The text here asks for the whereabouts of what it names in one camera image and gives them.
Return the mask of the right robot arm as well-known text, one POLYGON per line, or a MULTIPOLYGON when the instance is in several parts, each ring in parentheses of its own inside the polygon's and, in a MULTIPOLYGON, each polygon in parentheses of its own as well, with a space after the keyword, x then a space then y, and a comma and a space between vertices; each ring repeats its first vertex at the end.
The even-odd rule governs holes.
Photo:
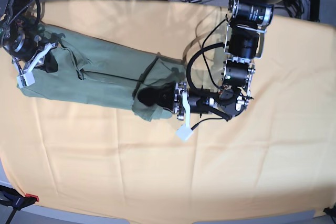
POLYGON ((58 40, 40 22, 39 0, 1 0, 1 47, 12 57, 20 74, 20 62, 47 73, 58 71, 54 55, 47 49, 58 46, 58 40))

